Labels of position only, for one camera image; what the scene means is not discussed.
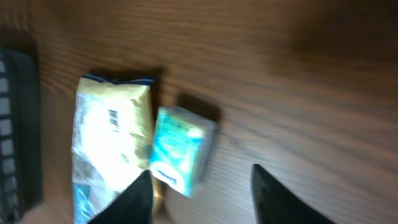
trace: small box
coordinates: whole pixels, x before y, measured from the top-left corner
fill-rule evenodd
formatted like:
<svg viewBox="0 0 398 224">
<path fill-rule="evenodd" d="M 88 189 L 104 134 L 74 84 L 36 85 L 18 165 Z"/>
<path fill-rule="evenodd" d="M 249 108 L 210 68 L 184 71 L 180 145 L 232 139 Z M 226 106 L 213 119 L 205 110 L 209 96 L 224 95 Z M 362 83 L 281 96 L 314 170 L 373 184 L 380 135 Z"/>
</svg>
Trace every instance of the small box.
<svg viewBox="0 0 398 224">
<path fill-rule="evenodd" d="M 161 107 L 150 157 L 153 175 L 181 194 L 192 197 L 201 181 L 216 123 L 186 109 Z"/>
</svg>

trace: wooden surface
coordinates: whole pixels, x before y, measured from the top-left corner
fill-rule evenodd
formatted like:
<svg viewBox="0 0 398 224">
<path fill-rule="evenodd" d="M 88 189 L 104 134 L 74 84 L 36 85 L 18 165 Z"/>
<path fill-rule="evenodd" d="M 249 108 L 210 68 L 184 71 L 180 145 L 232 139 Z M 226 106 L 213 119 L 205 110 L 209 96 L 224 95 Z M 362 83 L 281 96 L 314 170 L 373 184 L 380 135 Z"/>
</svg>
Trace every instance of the wooden surface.
<svg viewBox="0 0 398 224">
<path fill-rule="evenodd" d="M 221 130 L 193 199 L 156 223 L 255 223 L 259 163 L 337 223 L 398 219 L 398 4 L 316 0 L 36 0 L 44 193 L 72 223 L 79 76 L 164 67 L 160 99 L 218 105 Z"/>
</svg>

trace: black triangular object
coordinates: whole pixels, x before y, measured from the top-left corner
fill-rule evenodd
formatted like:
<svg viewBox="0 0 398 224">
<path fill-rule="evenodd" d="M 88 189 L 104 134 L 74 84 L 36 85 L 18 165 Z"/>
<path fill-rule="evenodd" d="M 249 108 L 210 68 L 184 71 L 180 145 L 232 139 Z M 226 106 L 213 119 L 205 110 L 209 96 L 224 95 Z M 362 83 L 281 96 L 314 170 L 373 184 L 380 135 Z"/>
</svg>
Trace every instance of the black triangular object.
<svg viewBox="0 0 398 224">
<path fill-rule="evenodd" d="M 252 167 L 251 186 L 258 224 L 333 223 L 302 202 L 258 164 Z"/>
<path fill-rule="evenodd" d="M 152 179 L 146 170 L 89 224 L 150 224 L 153 199 Z"/>
</svg>

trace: snack bag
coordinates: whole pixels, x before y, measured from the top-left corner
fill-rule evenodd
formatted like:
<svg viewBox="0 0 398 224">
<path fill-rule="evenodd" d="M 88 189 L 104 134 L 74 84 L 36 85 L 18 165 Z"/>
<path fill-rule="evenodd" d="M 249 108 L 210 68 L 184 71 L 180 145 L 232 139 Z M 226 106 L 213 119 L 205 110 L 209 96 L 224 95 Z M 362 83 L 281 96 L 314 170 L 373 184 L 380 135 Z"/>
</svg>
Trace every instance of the snack bag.
<svg viewBox="0 0 398 224">
<path fill-rule="evenodd" d="M 80 78 L 72 139 L 76 224 L 89 222 L 149 168 L 153 82 L 119 82 L 92 73 Z"/>
</svg>

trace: black object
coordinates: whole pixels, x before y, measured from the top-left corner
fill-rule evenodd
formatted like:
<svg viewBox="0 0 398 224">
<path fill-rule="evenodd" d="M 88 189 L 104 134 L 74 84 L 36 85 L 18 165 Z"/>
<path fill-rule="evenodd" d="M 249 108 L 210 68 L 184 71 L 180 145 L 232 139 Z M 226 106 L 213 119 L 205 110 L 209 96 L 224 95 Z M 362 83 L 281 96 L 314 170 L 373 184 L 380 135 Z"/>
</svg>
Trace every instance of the black object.
<svg viewBox="0 0 398 224">
<path fill-rule="evenodd" d="M 251 185 L 258 224 L 333 223 L 302 202 L 258 164 L 252 167 Z"/>
<path fill-rule="evenodd" d="M 89 224 L 151 224 L 153 189 L 150 171 L 146 170 Z"/>
<path fill-rule="evenodd" d="M 39 73 L 26 54 L 0 48 L 0 223 L 42 199 Z"/>
</svg>

